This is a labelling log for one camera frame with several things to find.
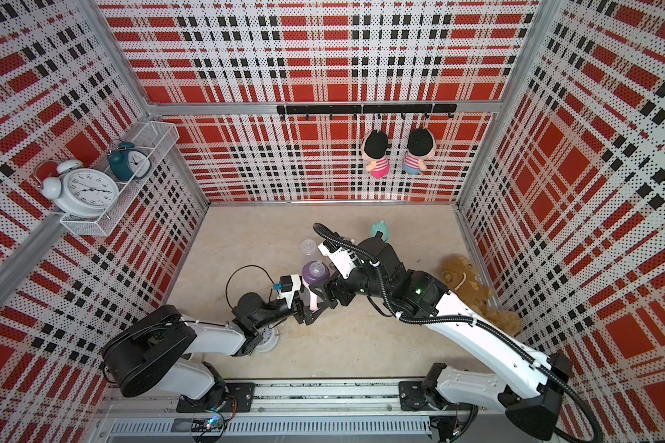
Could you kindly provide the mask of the pink bottle handle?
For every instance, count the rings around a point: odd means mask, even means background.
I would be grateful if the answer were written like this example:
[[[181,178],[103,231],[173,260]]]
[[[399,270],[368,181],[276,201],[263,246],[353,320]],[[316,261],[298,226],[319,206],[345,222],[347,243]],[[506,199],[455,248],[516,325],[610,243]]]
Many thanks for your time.
[[[310,310],[318,311],[323,306],[324,281],[304,282],[310,296]]]

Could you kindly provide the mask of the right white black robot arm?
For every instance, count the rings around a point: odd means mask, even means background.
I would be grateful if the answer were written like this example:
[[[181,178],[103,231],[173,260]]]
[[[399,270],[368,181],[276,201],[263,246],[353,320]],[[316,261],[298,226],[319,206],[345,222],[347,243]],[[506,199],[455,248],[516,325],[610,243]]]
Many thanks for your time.
[[[357,295],[378,297],[397,321],[441,334],[489,369],[469,373],[433,365],[422,385],[432,407],[466,403],[491,409],[534,439],[574,442],[576,437],[558,426],[563,400],[570,398],[589,423],[591,441],[604,440],[598,418],[569,385],[572,364],[566,357],[547,356],[519,343],[482,319],[443,282],[425,271],[406,269],[378,237],[355,245],[332,234],[324,236],[319,250],[336,269],[321,291],[330,305],[346,306]]]

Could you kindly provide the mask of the mint green bottle cap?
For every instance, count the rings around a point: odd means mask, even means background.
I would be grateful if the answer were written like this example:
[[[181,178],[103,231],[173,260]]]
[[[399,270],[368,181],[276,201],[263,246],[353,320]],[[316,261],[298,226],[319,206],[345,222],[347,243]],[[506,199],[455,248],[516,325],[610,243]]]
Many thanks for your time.
[[[369,230],[370,237],[378,237],[382,239],[385,243],[389,241],[390,231],[387,223],[385,221],[377,221],[371,225],[371,230]]]

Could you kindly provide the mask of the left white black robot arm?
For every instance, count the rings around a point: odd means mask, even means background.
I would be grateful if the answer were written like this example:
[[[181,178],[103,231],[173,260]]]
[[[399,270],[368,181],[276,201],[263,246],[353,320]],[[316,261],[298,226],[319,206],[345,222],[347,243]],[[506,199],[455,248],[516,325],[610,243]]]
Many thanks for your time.
[[[273,339],[271,330],[278,323],[293,317],[299,324],[310,325],[330,306],[336,303],[323,300],[313,311],[299,293],[271,302],[246,293],[232,309],[234,319],[225,325],[192,319],[172,305],[162,306],[111,339],[102,349],[103,363],[127,398],[160,389],[201,400],[219,375],[187,356],[249,356]]]

